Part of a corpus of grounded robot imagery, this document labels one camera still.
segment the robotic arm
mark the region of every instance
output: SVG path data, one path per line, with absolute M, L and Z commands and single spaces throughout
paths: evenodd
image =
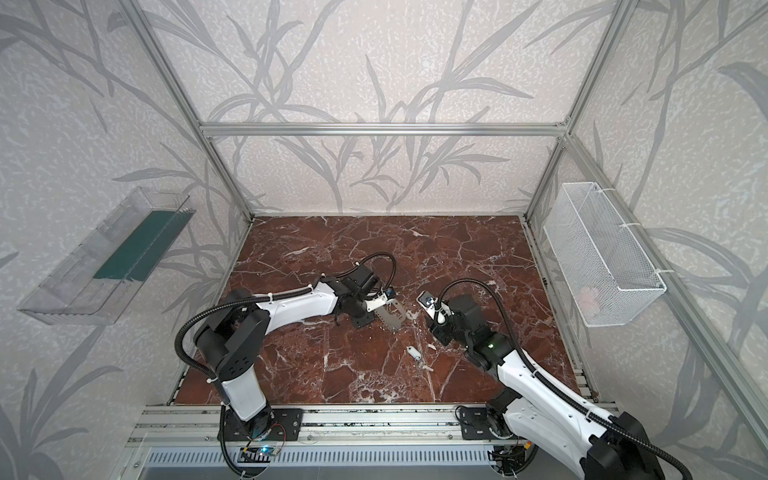
M 389 280 L 374 289 L 380 279 L 364 263 L 375 257 L 392 261 Z M 267 333 L 312 316 L 347 313 L 356 328 L 376 319 L 373 310 L 395 295 L 390 286 L 396 271 L 395 258 L 386 252 L 367 256 L 354 268 L 335 276 L 321 276 L 304 288 L 266 295 L 234 290 L 224 303 L 193 317 L 176 336 L 176 353 L 189 366 L 208 375 L 222 401 L 236 414 L 237 429 L 253 438 L 269 428 L 270 405 L 259 387 L 253 363 Z M 182 346 L 189 329 L 207 318 L 194 342 L 208 366 L 190 358 Z
M 379 278 L 364 264 L 374 257 L 392 261 L 389 279 L 378 289 L 374 287 Z M 223 403 L 222 453 L 238 475 L 245 473 L 231 463 L 223 440 L 225 413 L 229 413 L 226 406 L 233 413 L 226 423 L 234 424 L 247 438 L 268 432 L 274 415 L 253 370 L 266 334 L 289 323 L 331 313 L 347 313 L 356 328 L 368 325 L 376 318 L 373 310 L 394 297 L 390 284 L 395 271 L 391 254 L 374 253 L 351 270 L 323 275 L 304 288 L 266 295 L 235 290 L 224 303 L 197 314 L 181 327 L 174 344 L 176 353 L 217 387 Z M 443 302 L 446 292 L 462 282 L 488 291 L 502 313 L 508 335 L 491 330 L 471 296 Z M 677 468 L 684 480 L 692 479 L 685 465 L 649 442 L 643 426 L 631 415 L 612 416 L 534 362 L 520 347 L 502 301 L 490 286 L 473 279 L 456 280 L 437 298 L 422 292 L 418 301 L 428 313 L 430 332 L 439 342 L 444 346 L 458 342 L 475 366 L 506 387 L 487 405 L 491 431 L 500 439 L 514 435 L 528 439 L 586 480 L 664 480 L 657 457 Z M 203 319 L 206 321 L 194 342 L 210 368 L 189 357 L 182 346 L 186 333 Z
M 470 295 L 443 303 L 447 290 L 462 282 L 477 284 L 491 294 L 508 336 L 490 329 Z M 684 479 L 692 478 L 685 465 L 650 443 L 634 417 L 626 412 L 612 416 L 534 362 L 514 337 L 498 294 L 485 283 L 456 280 L 438 298 L 422 292 L 418 301 L 428 314 L 430 332 L 440 343 L 447 346 L 456 341 L 470 362 L 506 387 L 487 405 L 494 435 L 529 439 L 586 480 L 664 480 L 657 457 L 677 468 Z

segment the red marble tabletop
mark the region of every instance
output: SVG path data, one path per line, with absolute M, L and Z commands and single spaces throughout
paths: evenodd
M 347 402 L 485 402 L 502 389 L 475 368 L 456 343 L 442 346 L 416 303 L 422 290 L 437 295 L 452 280 L 472 277 L 495 286 L 528 353 L 578 391 L 541 278 L 517 217 L 264 217 L 257 218 L 226 291 L 279 292 L 321 273 L 347 270 L 376 251 L 397 258 L 392 282 L 402 319 L 392 331 L 381 320 L 355 330 L 342 315 L 316 317 L 270 333 L 256 373 L 274 404 Z M 386 258 L 373 269 L 389 275 Z M 472 293 L 492 328 L 506 333 L 493 300 L 479 287 L 454 287 L 448 298 Z M 407 352 L 414 346 L 424 365 Z M 190 370 L 177 404 L 219 399 L 202 374 Z

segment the wallpaper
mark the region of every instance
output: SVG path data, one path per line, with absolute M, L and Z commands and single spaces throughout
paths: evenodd
M 220 137 L 251 209 L 269 214 L 510 213 L 552 137 Z
M 613 0 L 141 0 L 204 121 L 562 121 Z
M 636 11 L 576 131 L 768 394 L 766 14 Z
M 768 459 L 663 297 L 626 326 L 584 326 L 543 225 L 560 184 L 587 180 L 564 154 L 531 215 L 531 228 L 592 388 L 640 420 L 650 440 L 685 463 L 696 480 L 768 478 Z M 680 477 L 661 464 L 668 478 Z
M 0 478 L 107 478 L 247 225 L 110 2 L 0 2 Z M 17 306 L 137 186 L 197 212 L 112 326 Z
M 208 122 L 557 122 L 614 0 L 141 0 Z M 122 25 L 119 18 L 113 27 Z M 219 138 L 255 212 L 526 208 L 546 138 Z

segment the white wire basket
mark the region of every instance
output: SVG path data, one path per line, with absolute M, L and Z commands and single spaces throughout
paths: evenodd
M 562 184 L 544 232 L 586 326 L 626 325 L 667 291 L 595 182 Z

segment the small white object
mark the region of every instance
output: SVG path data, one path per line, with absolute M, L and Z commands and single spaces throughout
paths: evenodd
M 422 354 L 414 346 L 408 345 L 408 354 L 413 357 L 416 362 L 422 361 Z

